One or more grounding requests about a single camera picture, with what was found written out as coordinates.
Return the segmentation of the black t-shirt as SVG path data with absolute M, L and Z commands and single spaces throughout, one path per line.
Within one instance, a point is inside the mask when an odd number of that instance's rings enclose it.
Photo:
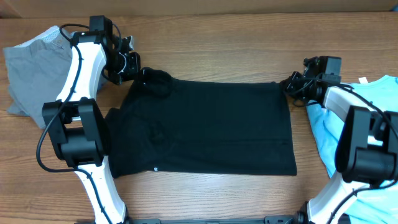
M 289 107 L 275 82 L 193 82 L 145 68 L 106 121 L 115 178 L 142 171 L 297 173 Z

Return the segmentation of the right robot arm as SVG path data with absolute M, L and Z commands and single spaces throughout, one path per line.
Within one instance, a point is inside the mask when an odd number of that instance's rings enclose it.
M 397 183 L 397 113 L 383 111 L 341 82 L 341 58 L 305 58 L 302 73 L 281 81 L 303 106 L 319 104 L 344 123 L 335 152 L 335 173 L 321 192 L 287 223 L 348 223 L 347 209 L 365 191 Z

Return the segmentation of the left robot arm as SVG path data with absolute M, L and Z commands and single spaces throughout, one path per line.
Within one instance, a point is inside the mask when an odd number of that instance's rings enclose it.
M 44 103 L 45 129 L 36 149 L 36 159 L 47 172 L 40 150 L 49 136 L 55 155 L 65 161 L 64 172 L 81 180 L 95 213 L 95 223 L 129 223 L 109 165 L 111 135 L 96 102 L 101 78 L 120 85 L 139 76 L 141 59 L 134 51 L 133 37 L 114 34 L 118 27 L 105 16 L 91 16 L 85 31 L 66 40 L 72 62 L 66 82 L 54 102 Z

